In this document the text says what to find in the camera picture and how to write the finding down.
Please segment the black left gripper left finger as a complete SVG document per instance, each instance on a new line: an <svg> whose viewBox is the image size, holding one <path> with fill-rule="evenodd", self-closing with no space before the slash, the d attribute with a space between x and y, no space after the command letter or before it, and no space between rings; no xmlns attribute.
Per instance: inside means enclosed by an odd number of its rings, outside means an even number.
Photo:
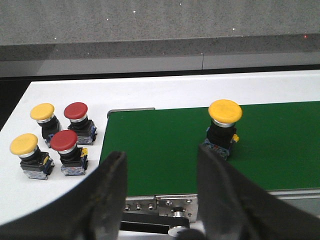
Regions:
<svg viewBox="0 0 320 240"><path fill-rule="evenodd" d="M2 240L115 240L127 196L127 155L113 151L54 202L1 225Z"/></svg>

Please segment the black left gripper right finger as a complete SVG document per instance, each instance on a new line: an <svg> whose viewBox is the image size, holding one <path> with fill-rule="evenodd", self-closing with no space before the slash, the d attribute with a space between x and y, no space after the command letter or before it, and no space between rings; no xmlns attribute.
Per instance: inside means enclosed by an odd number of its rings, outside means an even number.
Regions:
<svg viewBox="0 0 320 240"><path fill-rule="evenodd" d="M198 211L209 240L318 240L320 220L277 199L199 145Z"/></svg>

